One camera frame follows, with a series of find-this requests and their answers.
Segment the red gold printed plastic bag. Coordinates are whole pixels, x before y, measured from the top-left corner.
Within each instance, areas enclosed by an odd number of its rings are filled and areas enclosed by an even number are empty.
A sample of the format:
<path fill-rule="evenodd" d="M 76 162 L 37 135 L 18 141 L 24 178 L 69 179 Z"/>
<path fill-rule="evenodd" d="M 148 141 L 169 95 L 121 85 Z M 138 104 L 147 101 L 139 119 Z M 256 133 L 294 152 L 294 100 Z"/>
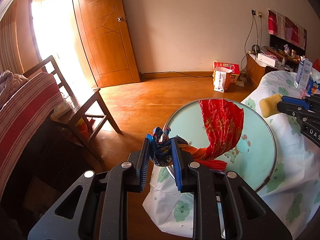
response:
<path fill-rule="evenodd" d="M 240 140 L 244 126 L 244 110 L 225 99 L 200 100 L 204 129 L 209 141 L 207 148 L 183 146 L 193 161 L 211 170 L 224 171 L 225 161 L 218 157 L 232 150 Z"/>

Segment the red bag on cabinet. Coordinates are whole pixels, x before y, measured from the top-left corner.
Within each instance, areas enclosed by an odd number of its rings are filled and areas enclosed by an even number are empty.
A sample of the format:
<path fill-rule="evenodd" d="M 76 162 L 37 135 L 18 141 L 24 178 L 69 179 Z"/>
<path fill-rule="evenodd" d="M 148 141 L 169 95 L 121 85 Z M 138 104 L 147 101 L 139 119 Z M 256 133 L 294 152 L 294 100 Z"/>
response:
<path fill-rule="evenodd" d="M 317 70 L 320 72 L 320 64 L 319 64 L 319 59 L 316 59 L 312 65 L 313 69 Z"/>

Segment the white paper shopping bag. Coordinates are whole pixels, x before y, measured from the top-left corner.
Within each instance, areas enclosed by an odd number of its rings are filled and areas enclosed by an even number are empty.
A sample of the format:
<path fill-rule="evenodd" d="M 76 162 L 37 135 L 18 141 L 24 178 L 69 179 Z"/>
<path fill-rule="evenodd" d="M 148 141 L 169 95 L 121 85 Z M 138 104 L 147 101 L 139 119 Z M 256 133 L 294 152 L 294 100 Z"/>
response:
<path fill-rule="evenodd" d="M 223 67 L 216 67 L 213 70 L 213 87 L 217 92 L 224 93 L 231 84 L 231 70 Z"/>

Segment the blue snack wrapper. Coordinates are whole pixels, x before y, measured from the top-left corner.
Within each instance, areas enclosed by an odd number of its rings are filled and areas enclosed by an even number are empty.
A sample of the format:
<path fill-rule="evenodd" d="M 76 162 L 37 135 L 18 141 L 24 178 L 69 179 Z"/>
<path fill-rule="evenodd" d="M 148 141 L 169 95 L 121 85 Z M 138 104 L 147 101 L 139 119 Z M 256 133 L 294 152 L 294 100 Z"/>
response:
<path fill-rule="evenodd" d="M 171 128 L 166 127 L 161 129 L 156 127 L 151 134 L 147 134 L 149 140 L 150 159 L 153 164 L 159 167 L 166 167 L 172 165 L 172 147 L 171 142 L 176 139 L 178 146 L 183 153 L 185 160 L 189 163 L 193 161 L 190 153 L 182 150 L 183 146 L 189 146 L 188 142 L 178 135 L 175 137 L 169 137 Z"/>

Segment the wooden door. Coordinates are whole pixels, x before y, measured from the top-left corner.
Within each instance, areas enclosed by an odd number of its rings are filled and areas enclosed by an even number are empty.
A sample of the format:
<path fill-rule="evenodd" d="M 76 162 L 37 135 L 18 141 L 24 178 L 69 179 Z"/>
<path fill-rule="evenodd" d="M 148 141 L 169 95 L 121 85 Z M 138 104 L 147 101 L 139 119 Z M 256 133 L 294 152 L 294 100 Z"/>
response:
<path fill-rule="evenodd" d="M 123 0 L 72 0 L 84 52 L 98 87 L 140 82 Z"/>

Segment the light blue cartoon trash bin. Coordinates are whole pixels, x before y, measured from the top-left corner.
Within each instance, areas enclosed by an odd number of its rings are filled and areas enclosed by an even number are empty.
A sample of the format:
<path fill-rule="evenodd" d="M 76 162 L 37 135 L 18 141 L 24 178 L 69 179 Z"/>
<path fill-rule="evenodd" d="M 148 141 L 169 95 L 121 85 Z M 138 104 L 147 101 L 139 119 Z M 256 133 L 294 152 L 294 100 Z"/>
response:
<path fill-rule="evenodd" d="M 224 162 L 226 171 L 236 172 L 255 192 L 268 183 L 275 169 L 274 136 L 255 105 L 225 99 L 193 101 L 164 126 L 171 130 L 171 137 L 187 141 L 187 151 L 196 161 Z M 143 207 L 161 231 L 192 236 L 193 194 L 178 191 L 171 166 L 153 168 Z"/>

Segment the red gift box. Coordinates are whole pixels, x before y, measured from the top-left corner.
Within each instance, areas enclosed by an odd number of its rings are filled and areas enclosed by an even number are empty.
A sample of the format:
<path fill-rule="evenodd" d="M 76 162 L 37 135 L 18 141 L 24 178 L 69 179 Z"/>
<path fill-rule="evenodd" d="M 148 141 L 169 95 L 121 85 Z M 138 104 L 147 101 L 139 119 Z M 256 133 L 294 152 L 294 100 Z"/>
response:
<path fill-rule="evenodd" d="M 223 67 L 228 70 L 231 70 L 231 83 L 236 83 L 239 75 L 240 75 L 240 69 L 239 65 L 236 63 L 228 63 L 228 62 L 219 62 L 219 61 L 213 61 L 213 69 L 216 67 Z"/>

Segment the yellow sponge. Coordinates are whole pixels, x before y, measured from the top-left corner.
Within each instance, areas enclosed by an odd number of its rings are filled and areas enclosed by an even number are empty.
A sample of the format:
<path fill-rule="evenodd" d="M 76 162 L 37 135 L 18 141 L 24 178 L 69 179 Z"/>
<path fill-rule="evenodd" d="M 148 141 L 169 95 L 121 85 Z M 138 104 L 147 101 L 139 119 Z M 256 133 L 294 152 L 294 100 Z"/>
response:
<path fill-rule="evenodd" d="M 259 101 L 260 110 L 263 118 L 268 118 L 272 115 L 280 113 L 277 104 L 282 101 L 280 94 L 274 94 Z"/>

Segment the red striped blanket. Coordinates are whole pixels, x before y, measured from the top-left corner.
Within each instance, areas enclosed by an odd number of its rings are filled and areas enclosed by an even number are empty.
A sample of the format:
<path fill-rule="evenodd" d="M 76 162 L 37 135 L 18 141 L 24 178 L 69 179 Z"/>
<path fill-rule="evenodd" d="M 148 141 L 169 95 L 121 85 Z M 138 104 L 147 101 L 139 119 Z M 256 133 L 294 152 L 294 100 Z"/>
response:
<path fill-rule="evenodd" d="M 25 146 L 50 112 L 63 103 L 53 74 L 40 72 L 1 109 L 1 194 Z"/>

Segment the blue white LOOK carton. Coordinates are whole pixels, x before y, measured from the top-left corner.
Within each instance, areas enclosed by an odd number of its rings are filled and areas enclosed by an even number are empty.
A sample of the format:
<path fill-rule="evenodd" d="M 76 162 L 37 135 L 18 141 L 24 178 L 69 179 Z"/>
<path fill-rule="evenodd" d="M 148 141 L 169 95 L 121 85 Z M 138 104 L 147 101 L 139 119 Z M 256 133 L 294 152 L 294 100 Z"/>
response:
<path fill-rule="evenodd" d="M 320 94 L 320 72 L 315 68 L 311 70 L 306 91 L 309 95 Z"/>

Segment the tall white milk carton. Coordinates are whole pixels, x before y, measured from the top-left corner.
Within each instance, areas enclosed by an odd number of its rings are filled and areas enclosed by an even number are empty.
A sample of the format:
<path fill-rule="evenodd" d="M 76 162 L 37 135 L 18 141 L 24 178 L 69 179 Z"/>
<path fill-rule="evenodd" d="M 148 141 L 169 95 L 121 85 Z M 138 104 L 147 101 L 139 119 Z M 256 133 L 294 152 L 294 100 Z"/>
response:
<path fill-rule="evenodd" d="M 304 57 L 299 63 L 296 79 L 294 82 L 294 85 L 297 89 L 305 89 L 307 87 L 311 70 L 312 62 Z"/>

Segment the white long box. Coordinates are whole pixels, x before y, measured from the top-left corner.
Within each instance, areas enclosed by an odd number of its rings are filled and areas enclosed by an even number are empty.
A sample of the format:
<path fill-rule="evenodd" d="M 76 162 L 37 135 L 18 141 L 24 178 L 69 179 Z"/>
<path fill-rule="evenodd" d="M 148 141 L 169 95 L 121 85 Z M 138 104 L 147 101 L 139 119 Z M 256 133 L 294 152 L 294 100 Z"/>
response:
<path fill-rule="evenodd" d="M 270 66 L 275 67 L 277 59 L 274 59 L 273 57 L 270 57 L 269 55 L 266 55 L 264 53 L 258 53 L 258 61 Z"/>

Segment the dark wooden chair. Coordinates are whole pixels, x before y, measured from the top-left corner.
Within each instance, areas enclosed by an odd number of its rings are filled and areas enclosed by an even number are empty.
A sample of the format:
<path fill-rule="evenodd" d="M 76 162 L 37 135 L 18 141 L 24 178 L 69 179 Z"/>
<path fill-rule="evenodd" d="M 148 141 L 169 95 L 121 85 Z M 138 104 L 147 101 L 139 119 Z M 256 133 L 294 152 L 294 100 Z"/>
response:
<path fill-rule="evenodd" d="M 84 146 L 84 148 L 89 150 L 89 152 L 97 160 L 100 160 L 101 156 L 93 147 L 93 140 L 97 136 L 98 132 L 102 129 L 105 122 L 109 122 L 109 124 L 117 133 L 121 132 L 100 94 L 100 88 L 90 88 L 88 92 L 84 94 L 84 96 L 76 96 L 65 80 L 52 55 L 36 64 L 28 71 L 24 72 L 23 75 L 25 77 L 31 77 L 39 70 L 49 73 L 46 68 L 46 65 L 49 63 L 51 63 L 53 66 L 53 71 L 51 71 L 50 74 L 59 78 L 57 85 L 59 88 L 64 88 L 66 90 L 66 100 L 71 104 L 71 110 L 54 121 L 54 124 L 69 130 L 76 137 L 78 142 Z M 80 120 L 83 120 L 87 125 L 89 132 L 89 137 L 87 139 L 76 127 L 76 124 Z"/>

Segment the red patterned cloth cover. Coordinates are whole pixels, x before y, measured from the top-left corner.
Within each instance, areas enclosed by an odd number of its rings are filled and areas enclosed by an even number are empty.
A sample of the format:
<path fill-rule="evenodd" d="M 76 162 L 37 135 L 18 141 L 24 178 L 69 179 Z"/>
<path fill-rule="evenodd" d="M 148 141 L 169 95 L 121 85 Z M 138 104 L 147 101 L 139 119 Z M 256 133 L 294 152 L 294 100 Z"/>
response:
<path fill-rule="evenodd" d="M 306 48 L 307 30 L 288 17 L 268 9 L 268 33 L 303 50 Z"/>

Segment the wall power outlet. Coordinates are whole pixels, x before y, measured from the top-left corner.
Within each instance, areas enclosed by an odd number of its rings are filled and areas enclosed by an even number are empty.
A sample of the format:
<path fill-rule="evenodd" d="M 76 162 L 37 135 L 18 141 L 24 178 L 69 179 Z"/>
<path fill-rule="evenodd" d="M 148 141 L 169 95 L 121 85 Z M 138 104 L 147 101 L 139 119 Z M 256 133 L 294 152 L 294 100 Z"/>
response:
<path fill-rule="evenodd" d="M 252 15 L 257 16 L 259 18 L 262 18 L 262 13 L 257 10 L 252 10 Z"/>

